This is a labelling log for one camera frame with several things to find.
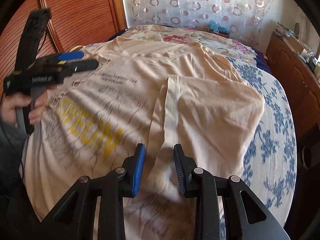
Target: wooden wardrobe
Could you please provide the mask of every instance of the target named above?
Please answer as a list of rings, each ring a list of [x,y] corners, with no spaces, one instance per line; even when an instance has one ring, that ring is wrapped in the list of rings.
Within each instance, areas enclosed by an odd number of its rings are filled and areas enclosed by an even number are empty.
[[[0,36],[0,93],[3,78],[14,68],[28,15],[40,8],[51,8],[52,20],[37,57],[67,52],[77,45],[104,42],[126,28],[122,0],[26,0]]]

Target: black tool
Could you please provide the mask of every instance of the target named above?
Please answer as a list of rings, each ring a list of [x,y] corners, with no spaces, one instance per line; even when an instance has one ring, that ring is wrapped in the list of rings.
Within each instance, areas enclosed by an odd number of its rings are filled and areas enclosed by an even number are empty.
[[[181,193],[185,198],[197,198],[194,240],[220,239],[218,196],[222,196],[227,240],[290,240],[238,176],[224,179],[198,168],[180,144],[174,146],[173,158]]]
[[[137,196],[145,156],[145,147],[139,143],[122,167],[96,179],[80,177],[42,220],[34,239],[92,239],[97,198],[101,196],[98,240],[125,240],[123,197]]]
[[[34,131],[34,126],[30,125],[28,115],[45,86],[61,84],[65,77],[72,76],[75,72],[94,70],[99,66],[96,60],[59,64],[65,59],[82,58],[82,52],[54,54],[36,59],[40,40],[50,18],[50,9],[30,13],[19,42],[14,71],[4,79],[4,92],[7,95],[20,91],[31,97],[29,106],[16,109],[18,126],[29,135]]]

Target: human hand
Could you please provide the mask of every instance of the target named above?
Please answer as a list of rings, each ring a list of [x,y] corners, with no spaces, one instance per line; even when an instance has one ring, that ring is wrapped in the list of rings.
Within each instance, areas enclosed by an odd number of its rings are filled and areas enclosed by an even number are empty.
[[[48,86],[48,89],[56,89],[57,86]],[[48,94],[45,90],[35,101],[35,108],[29,113],[30,124],[38,124],[41,121],[45,104],[47,102]],[[2,119],[14,126],[17,125],[16,108],[26,107],[30,104],[31,97],[26,96],[20,92],[6,96],[1,106]]]

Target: wooden dresser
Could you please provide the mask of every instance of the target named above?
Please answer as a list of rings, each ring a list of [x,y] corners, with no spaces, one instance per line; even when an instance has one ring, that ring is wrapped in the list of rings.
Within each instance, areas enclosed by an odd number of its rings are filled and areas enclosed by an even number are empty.
[[[320,141],[320,85],[311,70],[274,34],[267,49],[269,67],[279,80],[291,108],[297,146]]]

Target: floral bedspread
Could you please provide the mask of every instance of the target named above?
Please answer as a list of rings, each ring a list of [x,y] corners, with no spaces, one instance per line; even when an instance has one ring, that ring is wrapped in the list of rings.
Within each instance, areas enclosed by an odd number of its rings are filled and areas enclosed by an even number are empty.
[[[122,36],[178,43],[198,41],[227,55],[242,78],[264,96],[265,111],[244,156],[242,180],[284,226],[292,203],[297,170],[292,114],[279,81],[253,65],[254,51],[214,34],[157,25],[130,28]],[[226,239],[224,217],[220,222],[221,239]]]
[[[242,180],[284,226],[292,203],[297,172],[297,147],[291,110],[284,90],[272,75],[227,57],[266,101],[265,111],[244,156]],[[222,239],[226,239],[224,217]]]
[[[199,42],[203,46],[212,49],[218,54],[240,59],[250,65],[256,66],[255,51],[232,39],[226,39],[219,35],[195,30],[169,28],[161,25],[140,25],[129,28],[124,38],[148,41],[168,41],[175,43]]]

